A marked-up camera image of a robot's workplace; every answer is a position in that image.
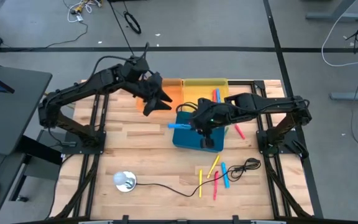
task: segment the yellow container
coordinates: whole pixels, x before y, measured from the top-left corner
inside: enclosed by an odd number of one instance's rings
[[[157,110],[153,113],[176,113],[178,105],[183,103],[183,87],[181,78],[164,78],[162,80],[162,90],[172,99],[172,102],[164,103],[172,107],[172,110]],[[137,97],[136,108],[143,111],[145,103],[142,98]]]
[[[183,80],[183,102],[198,104],[198,98],[213,99],[213,91],[219,88],[221,102],[229,96],[229,84],[225,78],[189,78]],[[183,111],[192,112],[194,109],[188,106]]]

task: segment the blue marker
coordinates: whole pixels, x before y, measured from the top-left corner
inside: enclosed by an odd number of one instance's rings
[[[216,89],[216,102],[221,102],[221,92],[219,92],[219,89]]]
[[[172,123],[169,123],[169,124],[168,124],[168,128],[177,128],[177,129],[187,129],[187,130],[190,130],[190,129],[191,129],[191,125],[190,125],[190,124],[172,124]]]
[[[223,174],[225,174],[227,172],[226,170],[226,164],[224,162],[222,162],[222,172]],[[229,183],[229,179],[227,177],[227,174],[223,177],[224,179],[224,188],[230,188],[230,183]]]

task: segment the orange container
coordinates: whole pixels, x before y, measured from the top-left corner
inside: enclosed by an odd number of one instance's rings
[[[165,102],[171,106],[172,110],[157,110],[153,113],[176,113],[176,108],[183,103],[183,82],[181,78],[164,78],[162,80],[162,90],[172,99],[172,102]],[[137,97],[136,108],[143,112],[145,103],[142,98]]]

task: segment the gray desk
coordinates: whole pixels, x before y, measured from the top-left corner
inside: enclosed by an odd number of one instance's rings
[[[28,144],[23,143],[33,141],[23,133],[51,77],[50,73],[0,67],[0,80],[15,89],[14,94],[0,93],[0,209],[28,157],[28,153],[16,149],[28,148]]]

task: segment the desk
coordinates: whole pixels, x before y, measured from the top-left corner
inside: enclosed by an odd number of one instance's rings
[[[280,80],[266,80],[265,85],[267,96],[284,96]],[[250,86],[229,86],[230,95],[244,92],[251,92]],[[89,124],[93,99],[90,97],[76,102],[74,120]],[[112,176],[117,171],[129,170],[137,175],[139,183],[161,183],[190,194],[198,185],[198,170],[203,169],[203,180],[206,181],[206,174],[216,157],[209,152],[176,148],[172,144],[173,130],[167,128],[167,123],[175,121],[176,114],[154,111],[145,117],[136,109],[135,101],[124,90],[109,97],[106,148],[99,161],[92,220],[120,220],[123,215],[129,215],[131,220],[230,220],[233,215],[239,215],[241,220],[273,218],[265,167],[255,136],[258,128],[256,120],[239,124],[246,140],[242,140],[235,128],[230,126],[220,155],[221,162],[225,162],[227,167],[241,165],[250,157],[260,159],[262,166],[246,172],[241,180],[231,182],[230,189],[225,189],[223,181],[219,180],[216,201],[213,200],[213,183],[203,186],[202,198],[197,195],[183,197],[157,186],[137,186],[129,193],[119,192]],[[284,114],[273,115],[274,125],[283,117]],[[289,191],[308,213],[313,214],[299,158],[294,154],[280,155],[280,158]],[[64,207],[76,190],[81,161],[82,156],[75,155],[62,167],[52,216]],[[215,170],[221,173],[220,166]],[[279,194],[277,200],[283,214]]]
[[[0,67],[0,80],[15,89],[13,94],[0,93],[0,209],[26,157],[19,151],[25,147],[20,143],[27,138],[23,133],[51,77],[50,73]]]

